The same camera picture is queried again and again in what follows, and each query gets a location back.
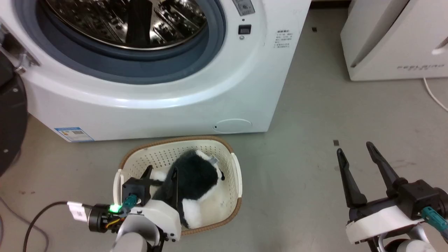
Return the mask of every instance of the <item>white washing machine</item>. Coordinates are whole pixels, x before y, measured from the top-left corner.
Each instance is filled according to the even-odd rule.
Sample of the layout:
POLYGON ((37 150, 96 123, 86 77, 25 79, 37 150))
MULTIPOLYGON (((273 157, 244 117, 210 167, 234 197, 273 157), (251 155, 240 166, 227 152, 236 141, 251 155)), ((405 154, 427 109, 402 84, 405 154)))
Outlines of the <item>white washing machine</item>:
POLYGON ((0 3, 28 111, 81 142, 267 131, 310 0, 0 3))

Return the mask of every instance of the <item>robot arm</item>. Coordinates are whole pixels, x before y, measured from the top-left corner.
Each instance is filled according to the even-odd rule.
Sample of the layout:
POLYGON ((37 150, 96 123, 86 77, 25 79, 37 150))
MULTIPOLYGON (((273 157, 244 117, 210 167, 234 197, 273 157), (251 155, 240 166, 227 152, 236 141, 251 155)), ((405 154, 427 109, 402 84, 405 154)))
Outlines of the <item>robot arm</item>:
POLYGON ((355 244, 367 242, 372 252, 434 251, 421 223, 439 225, 439 231, 448 232, 445 221, 448 217, 448 194, 423 180, 409 183, 400 178, 372 143, 367 142, 366 145, 372 161, 381 172, 387 197, 368 202, 349 171, 344 152, 337 150, 345 199, 350 208, 345 229, 349 241, 355 244), (410 239, 383 245, 383 239, 404 234, 410 239))
POLYGON ((140 179, 123 185, 123 206, 95 205, 87 224, 93 232, 117 233, 112 252, 160 252, 165 241, 179 241, 181 220, 177 207, 177 171, 174 170, 170 200, 151 200, 149 166, 140 179))

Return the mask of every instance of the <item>white cable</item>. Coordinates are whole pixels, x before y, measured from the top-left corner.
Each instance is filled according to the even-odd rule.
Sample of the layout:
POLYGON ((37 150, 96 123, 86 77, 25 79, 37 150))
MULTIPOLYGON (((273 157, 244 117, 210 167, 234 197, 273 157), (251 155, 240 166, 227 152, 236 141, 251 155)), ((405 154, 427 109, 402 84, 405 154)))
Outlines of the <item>white cable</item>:
POLYGON ((432 92, 431 92, 431 89, 429 89, 429 86, 428 86, 428 82, 426 81, 426 78, 423 78, 423 81, 425 82, 425 87, 426 87, 426 90, 428 90, 428 93, 429 93, 429 95, 431 95, 431 97, 434 99, 434 101, 438 104, 438 105, 440 105, 443 109, 445 109, 447 112, 448 112, 448 109, 447 109, 447 107, 445 107, 433 94, 432 94, 432 92))

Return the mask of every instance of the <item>control panel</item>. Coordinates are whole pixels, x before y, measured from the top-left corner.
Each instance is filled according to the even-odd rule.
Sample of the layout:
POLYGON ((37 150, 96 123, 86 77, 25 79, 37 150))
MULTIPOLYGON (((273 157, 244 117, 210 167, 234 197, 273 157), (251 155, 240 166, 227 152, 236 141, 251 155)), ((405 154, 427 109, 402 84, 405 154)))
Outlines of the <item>control panel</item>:
POLYGON ((240 16, 245 16, 255 13, 254 6, 251 0, 233 0, 233 3, 237 7, 240 16))

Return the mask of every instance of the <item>white appliance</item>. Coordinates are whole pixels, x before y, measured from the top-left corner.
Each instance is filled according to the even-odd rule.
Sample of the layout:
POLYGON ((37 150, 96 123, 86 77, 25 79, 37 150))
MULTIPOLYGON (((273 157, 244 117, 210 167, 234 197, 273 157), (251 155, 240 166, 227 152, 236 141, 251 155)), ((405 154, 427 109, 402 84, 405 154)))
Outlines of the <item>white appliance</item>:
POLYGON ((341 32, 353 81, 448 77, 448 1, 356 0, 341 32))
POLYGON ((69 142, 265 132, 310 2, 0 0, 27 56, 0 48, 29 112, 69 142))

